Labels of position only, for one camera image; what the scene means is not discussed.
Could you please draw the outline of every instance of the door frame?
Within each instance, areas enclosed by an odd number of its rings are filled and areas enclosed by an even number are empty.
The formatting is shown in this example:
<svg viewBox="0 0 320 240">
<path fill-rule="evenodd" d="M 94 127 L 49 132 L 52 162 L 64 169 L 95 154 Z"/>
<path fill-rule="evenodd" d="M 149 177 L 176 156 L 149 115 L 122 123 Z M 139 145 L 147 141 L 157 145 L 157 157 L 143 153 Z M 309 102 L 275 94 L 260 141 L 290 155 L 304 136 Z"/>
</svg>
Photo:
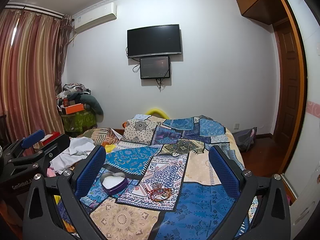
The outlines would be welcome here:
<svg viewBox="0 0 320 240">
<path fill-rule="evenodd" d="M 281 0 L 285 11 L 287 12 L 288 19 L 290 21 L 292 30 L 293 30 L 293 35 L 294 39 L 297 45 L 297 52 L 298 52 L 298 60 L 299 60 L 299 70 L 300 70 L 300 93 L 299 93 L 299 106 L 298 106 L 298 113 L 297 113 L 297 119 L 295 122 L 295 127 L 293 130 L 292 138 L 290 141 L 290 144 L 288 146 L 287 152 L 284 156 L 284 160 L 279 168 L 279 174 L 282 174 L 285 172 L 287 169 L 293 153 L 296 149 L 300 134 L 301 134 L 301 129 L 306 113 L 306 106 L 307 106 L 307 92 L 308 92 L 308 82 L 307 82 L 307 62 L 306 62 L 306 55 L 305 55 L 305 50 L 302 42 L 302 36 L 300 34 L 300 30 L 298 27 L 298 24 L 296 22 L 296 19 L 294 17 L 294 14 L 288 5 L 289 3 L 287 0 Z M 279 49 L 279 40 L 276 35 L 276 41 L 277 41 L 277 46 L 278 46 L 278 51 L 280 52 Z M 280 61 L 280 96 L 279 96 L 279 108 L 278 108 L 278 115 L 277 115 L 277 120 L 276 120 L 276 125 L 275 125 L 275 130 L 278 127 L 278 121 L 279 121 L 279 111 L 281 107 L 281 100 L 282 100 L 282 84 L 283 84 L 283 72 L 282 72 L 282 58 L 281 54 L 279 53 L 279 61 Z"/>
</svg>

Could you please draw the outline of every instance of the door panel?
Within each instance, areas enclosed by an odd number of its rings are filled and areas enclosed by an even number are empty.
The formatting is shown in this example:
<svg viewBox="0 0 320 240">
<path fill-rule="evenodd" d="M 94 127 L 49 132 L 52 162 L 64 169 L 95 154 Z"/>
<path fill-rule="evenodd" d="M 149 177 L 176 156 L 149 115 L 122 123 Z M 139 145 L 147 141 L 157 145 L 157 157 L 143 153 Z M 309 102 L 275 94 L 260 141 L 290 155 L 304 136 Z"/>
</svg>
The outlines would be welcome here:
<svg viewBox="0 0 320 240">
<path fill-rule="evenodd" d="M 287 150 L 297 120 L 300 75 L 297 44 L 289 21 L 275 27 L 280 57 L 280 101 L 274 140 Z"/>
</svg>

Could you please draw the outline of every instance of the backpack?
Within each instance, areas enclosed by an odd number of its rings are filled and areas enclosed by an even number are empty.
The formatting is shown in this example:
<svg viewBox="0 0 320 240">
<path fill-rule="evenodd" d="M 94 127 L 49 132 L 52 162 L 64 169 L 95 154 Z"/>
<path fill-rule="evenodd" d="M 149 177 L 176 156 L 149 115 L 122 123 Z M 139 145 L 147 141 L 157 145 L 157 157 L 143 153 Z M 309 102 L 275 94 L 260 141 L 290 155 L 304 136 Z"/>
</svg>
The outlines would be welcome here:
<svg viewBox="0 0 320 240">
<path fill-rule="evenodd" d="M 249 151 L 250 147 L 253 146 L 254 140 L 256 138 L 257 128 L 247 129 L 239 132 L 233 133 L 236 144 L 240 152 Z"/>
</svg>

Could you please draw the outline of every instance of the blue gripper pad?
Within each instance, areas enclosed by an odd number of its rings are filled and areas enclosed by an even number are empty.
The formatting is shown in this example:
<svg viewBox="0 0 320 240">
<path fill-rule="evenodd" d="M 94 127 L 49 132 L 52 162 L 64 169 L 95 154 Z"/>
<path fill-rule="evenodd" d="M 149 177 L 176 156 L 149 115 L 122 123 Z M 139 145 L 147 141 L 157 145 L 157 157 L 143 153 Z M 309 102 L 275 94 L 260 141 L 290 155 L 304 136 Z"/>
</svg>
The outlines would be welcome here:
<svg viewBox="0 0 320 240">
<path fill-rule="evenodd" d="M 44 135 L 45 133 L 43 130 L 38 130 L 33 134 L 29 135 L 27 138 L 24 138 L 21 143 L 22 149 L 29 149 L 34 144 L 42 140 L 44 138 Z"/>
<path fill-rule="evenodd" d="M 215 147 L 209 150 L 209 161 L 227 195 L 237 200 L 240 196 L 239 181 Z"/>
<path fill-rule="evenodd" d="M 92 184 L 106 160 L 105 148 L 102 146 L 96 146 L 84 161 L 85 160 L 88 160 L 85 168 L 78 176 L 76 176 L 75 196 L 77 199 L 86 196 L 92 187 Z"/>
</svg>

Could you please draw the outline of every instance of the patchwork quilt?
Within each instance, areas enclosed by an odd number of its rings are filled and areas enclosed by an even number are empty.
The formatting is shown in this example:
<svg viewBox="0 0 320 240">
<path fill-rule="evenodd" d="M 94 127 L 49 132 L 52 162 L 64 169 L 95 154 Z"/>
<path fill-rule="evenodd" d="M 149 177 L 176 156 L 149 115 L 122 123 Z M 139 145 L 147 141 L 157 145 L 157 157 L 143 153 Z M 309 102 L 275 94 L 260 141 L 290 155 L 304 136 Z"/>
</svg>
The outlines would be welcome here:
<svg viewBox="0 0 320 240">
<path fill-rule="evenodd" d="M 236 201 L 225 192 L 208 157 L 218 145 L 243 170 L 231 133 L 206 116 L 166 120 L 138 114 L 106 155 L 81 203 L 110 240 L 208 239 Z M 123 172 L 128 186 L 116 195 L 102 188 L 105 172 Z M 248 229 L 255 198 L 235 237 Z M 66 212 L 63 219 L 71 223 Z"/>
</svg>

